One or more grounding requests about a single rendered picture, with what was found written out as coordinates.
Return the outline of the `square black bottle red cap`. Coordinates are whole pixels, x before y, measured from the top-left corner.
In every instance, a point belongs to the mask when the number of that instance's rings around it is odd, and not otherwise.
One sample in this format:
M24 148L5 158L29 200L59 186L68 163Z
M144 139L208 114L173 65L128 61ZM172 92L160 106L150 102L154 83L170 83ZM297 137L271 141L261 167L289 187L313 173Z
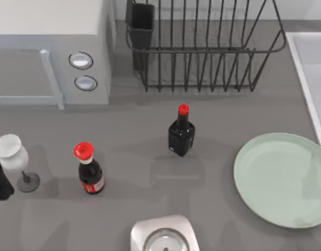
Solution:
M180 104L177 119L169 126L168 148L180 157L192 148L195 126L189 121L189 105Z

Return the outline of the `dark bottle with red label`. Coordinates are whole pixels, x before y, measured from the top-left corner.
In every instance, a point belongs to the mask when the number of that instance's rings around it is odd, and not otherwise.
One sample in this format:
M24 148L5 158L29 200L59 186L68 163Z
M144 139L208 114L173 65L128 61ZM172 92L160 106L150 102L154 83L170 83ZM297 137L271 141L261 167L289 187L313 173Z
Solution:
M79 160L79 179L85 192L91 195L99 194L105 187L103 170L94 159L94 147L90 142L79 142L73 150Z

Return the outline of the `small microwave knob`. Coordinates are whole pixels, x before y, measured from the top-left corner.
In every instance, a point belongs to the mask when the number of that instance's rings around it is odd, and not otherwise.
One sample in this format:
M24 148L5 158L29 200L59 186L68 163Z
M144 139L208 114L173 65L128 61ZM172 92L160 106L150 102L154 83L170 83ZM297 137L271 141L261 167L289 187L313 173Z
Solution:
M91 76L84 75L74 80L75 86L84 92L91 92L97 88L97 81Z

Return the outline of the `black cutlery holder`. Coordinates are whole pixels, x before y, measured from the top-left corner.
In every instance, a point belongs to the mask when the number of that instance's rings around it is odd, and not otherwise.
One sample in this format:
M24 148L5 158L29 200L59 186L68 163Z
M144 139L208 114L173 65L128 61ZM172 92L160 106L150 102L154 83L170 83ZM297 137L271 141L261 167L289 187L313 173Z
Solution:
M155 7L152 4L127 0L126 24L134 50L150 49L154 31L154 12Z

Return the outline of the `large microwave knob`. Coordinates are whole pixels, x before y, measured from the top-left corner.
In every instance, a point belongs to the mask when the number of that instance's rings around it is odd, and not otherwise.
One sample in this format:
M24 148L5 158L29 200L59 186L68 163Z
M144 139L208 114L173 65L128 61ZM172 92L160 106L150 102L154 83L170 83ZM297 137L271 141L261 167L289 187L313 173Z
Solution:
M85 52L70 54L68 61L72 67L78 70L87 70L93 65L93 58Z

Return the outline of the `silver square scale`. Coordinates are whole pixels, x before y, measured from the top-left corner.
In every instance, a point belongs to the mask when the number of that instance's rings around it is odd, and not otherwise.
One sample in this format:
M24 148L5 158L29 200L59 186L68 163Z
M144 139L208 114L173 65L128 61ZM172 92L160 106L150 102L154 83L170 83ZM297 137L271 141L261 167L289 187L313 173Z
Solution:
M200 251L200 246L190 221L177 214L136 222L130 251Z

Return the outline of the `pale green plate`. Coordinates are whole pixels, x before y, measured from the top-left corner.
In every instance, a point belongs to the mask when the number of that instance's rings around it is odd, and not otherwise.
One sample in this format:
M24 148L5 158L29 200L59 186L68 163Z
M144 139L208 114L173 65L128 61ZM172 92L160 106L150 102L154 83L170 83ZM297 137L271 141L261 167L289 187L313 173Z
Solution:
M321 225L321 147L289 133L245 143L233 165L237 191L257 216L281 227Z

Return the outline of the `pale microwave oven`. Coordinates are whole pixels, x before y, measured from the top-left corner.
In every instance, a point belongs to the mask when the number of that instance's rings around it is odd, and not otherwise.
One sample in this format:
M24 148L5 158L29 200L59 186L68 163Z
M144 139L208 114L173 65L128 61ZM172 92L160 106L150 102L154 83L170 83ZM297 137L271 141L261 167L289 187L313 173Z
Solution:
M107 105L113 0L0 0L0 105Z

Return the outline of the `white wine glass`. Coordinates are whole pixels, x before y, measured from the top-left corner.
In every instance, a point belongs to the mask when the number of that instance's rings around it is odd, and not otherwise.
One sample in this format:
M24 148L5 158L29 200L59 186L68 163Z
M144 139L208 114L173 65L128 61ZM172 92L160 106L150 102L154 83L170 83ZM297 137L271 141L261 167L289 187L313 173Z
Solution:
M20 173L20 177L17 180L19 191L29 193L39 187L39 175L37 173L26 172L29 154L22 145L19 136L11 133L0 136L0 163L4 170Z

